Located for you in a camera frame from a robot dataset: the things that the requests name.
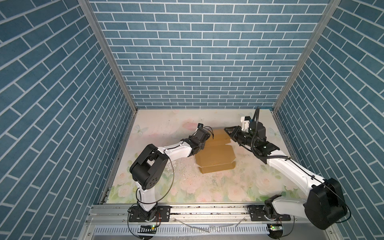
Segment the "brown cardboard box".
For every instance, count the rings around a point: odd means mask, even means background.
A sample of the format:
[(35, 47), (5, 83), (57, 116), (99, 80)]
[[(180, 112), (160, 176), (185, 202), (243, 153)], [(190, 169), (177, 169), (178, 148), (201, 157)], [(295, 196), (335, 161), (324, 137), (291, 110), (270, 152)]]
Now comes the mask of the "brown cardboard box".
[(232, 170), (236, 166), (234, 149), (229, 144), (231, 138), (224, 129), (214, 129), (215, 137), (205, 143), (203, 150), (195, 155), (202, 174)]

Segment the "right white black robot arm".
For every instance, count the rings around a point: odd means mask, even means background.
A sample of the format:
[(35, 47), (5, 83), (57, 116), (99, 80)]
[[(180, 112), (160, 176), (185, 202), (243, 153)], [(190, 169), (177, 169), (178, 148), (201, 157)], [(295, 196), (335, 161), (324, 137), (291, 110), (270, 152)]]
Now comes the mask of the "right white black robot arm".
[(342, 223), (343, 217), (349, 219), (352, 216), (337, 180), (325, 179), (304, 168), (278, 146), (266, 138), (260, 138), (256, 131), (244, 132), (240, 126), (224, 130), (235, 143), (252, 152), (264, 164), (278, 170), (305, 194), (305, 198), (298, 200), (282, 195), (265, 200), (266, 218), (274, 221), (282, 215), (296, 216), (309, 220), (320, 230), (326, 230), (333, 224)]

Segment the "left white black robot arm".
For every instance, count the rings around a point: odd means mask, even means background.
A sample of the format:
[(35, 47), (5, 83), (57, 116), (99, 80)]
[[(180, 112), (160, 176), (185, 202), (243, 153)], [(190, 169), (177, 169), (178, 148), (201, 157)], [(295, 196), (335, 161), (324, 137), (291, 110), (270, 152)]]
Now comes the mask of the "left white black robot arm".
[(209, 138), (214, 138), (213, 129), (198, 124), (193, 134), (174, 145), (156, 147), (149, 144), (144, 148), (129, 170), (138, 187), (139, 194), (136, 197), (141, 210), (149, 213), (157, 206), (159, 201), (155, 199), (155, 185), (167, 163), (196, 155), (204, 149)]

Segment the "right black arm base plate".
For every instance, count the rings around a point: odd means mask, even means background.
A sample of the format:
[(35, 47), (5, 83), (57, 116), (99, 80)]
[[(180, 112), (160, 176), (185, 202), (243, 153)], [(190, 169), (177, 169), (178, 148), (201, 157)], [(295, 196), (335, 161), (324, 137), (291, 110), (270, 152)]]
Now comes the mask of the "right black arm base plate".
[(247, 212), (250, 214), (251, 221), (290, 221), (290, 215), (280, 215), (271, 206), (248, 205)]

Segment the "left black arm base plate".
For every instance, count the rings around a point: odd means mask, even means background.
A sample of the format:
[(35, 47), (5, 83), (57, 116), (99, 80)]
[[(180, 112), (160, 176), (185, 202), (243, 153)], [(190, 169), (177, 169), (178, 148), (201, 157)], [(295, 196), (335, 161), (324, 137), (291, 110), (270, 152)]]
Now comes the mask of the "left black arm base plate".
[(134, 205), (130, 209), (129, 222), (155, 222), (156, 217), (159, 217), (161, 222), (169, 222), (171, 214), (171, 206), (155, 206), (148, 212), (140, 205)]

